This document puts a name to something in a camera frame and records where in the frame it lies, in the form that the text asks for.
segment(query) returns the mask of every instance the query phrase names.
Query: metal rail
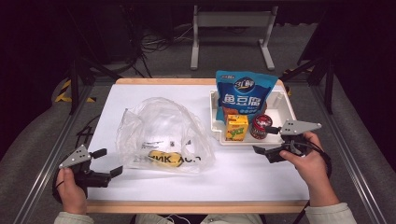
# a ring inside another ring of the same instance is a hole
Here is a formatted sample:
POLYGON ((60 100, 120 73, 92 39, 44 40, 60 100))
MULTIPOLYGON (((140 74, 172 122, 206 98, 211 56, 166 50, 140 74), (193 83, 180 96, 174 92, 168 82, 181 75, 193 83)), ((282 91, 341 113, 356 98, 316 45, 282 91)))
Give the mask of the metal rail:
POLYGON ((20 212, 17 214, 14 220, 14 224, 23 224, 29 221, 30 216, 32 215, 38 200, 41 197, 41 194, 44 191, 44 188, 47 186, 47 183, 50 180, 50 177, 54 171, 54 168, 57 166, 56 162, 60 159, 62 154, 62 148, 64 146, 64 142, 69 134, 73 124, 75 123, 81 108, 84 106, 83 102, 85 99, 89 97, 89 94, 92 90, 91 86, 84 86, 81 91, 81 95, 79 101, 82 104, 79 104, 75 113, 70 115, 62 130, 61 133, 55 142, 46 162, 43 165, 35 183, 33 184, 28 196, 26 197, 25 202, 23 203, 20 212))
POLYGON ((335 121, 334 117, 329 115, 326 109, 325 104, 323 104, 323 93, 320 90, 319 86, 311 86, 311 90, 314 93, 316 100, 318 102, 318 105, 320 106, 320 109, 322 110, 323 114, 326 117, 326 120, 329 123, 330 128, 332 129, 332 133, 337 140, 337 143, 339 145, 339 152, 341 155, 341 158, 344 161, 344 164, 346 165, 346 168, 349 172, 350 177, 352 178, 353 183, 355 184, 355 187, 361 196, 361 200, 366 207, 367 213, 370 216, 370 219, 372 220, 373 223, 378 223, 378 224, 386 224, 387 221, 385 220, 384 216, 382 215, 381 210, 378 207, 378 204, 375 201, 374 195, 370 191, 366 179, 364 175, 361 172, 361 169, 359 168, 358 164, 356 163, 352 152, 350 151, 346 140, 344 139, 344 136, 341 134, 341 131, 337 125, 337 122, 335 121))

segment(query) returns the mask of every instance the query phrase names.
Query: white table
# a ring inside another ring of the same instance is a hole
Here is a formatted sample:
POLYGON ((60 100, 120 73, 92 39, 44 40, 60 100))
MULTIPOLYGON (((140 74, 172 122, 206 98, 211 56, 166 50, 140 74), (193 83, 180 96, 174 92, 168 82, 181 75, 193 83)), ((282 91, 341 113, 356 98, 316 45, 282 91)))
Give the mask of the white table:
MULTIPOLYGON (((149 97, 165 97, 197 115, 210 134, 209 92, 213 78, 120 79, 106 100, 88 148, 107 148, 107 155, 92 161, 95 172, 120 166, 115 149, 117 129, 125 108, 149 97)), ((89 188, 90 213, 298 213, 308 190, 287 161, 269 163, 252 147, 225 147, 212 138, 216 163, 198 175, 124 169, 108 188, 89 188)))

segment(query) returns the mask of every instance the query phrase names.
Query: small carton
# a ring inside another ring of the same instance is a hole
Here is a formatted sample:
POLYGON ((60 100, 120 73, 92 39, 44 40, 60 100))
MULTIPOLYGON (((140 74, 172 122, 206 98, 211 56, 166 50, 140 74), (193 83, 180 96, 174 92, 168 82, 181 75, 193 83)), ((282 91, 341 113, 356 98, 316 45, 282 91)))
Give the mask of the small carton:
POLYGON ((228 115, 226 124, 226 141, 243 141, 248 131, 247 115, 228 115))

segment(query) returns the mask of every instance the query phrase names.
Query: white plastic tray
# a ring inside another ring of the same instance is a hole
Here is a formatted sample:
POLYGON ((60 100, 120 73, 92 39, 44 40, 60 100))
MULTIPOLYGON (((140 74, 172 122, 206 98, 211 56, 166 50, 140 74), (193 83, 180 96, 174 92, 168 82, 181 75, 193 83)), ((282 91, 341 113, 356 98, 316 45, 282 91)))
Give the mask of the white plastic tray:
MULTIPOLYGON (((225 124, 221 120, 216 120, 218 111, 219 94, 217 91, 210 91, 210 128, 214 137, 224 146, 263 146, 266 148, 280 147, 282 139, 280 134, 267 134, 262 139, 256 139, 250 135, 250 125, 242 142, 225 140, 225 124)), ((265 114, 273 120, 273 127, 281 127, 287 119, 296 119, 291 107, 289 97, 282 86, 275 85, 267 98, 267 109, 265 114)))

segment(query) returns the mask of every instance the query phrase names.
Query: blue snack bag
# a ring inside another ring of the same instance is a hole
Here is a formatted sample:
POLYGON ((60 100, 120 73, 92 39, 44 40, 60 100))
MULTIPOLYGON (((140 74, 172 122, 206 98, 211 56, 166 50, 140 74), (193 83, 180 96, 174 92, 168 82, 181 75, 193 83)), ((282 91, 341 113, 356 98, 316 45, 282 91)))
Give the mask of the blue snack bag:
POLYGON ((247 115, 249 122, 262 112, 277 77, 253 72, 218 71, 216 84, 219 101, 217 120, 227 115, 247 115))

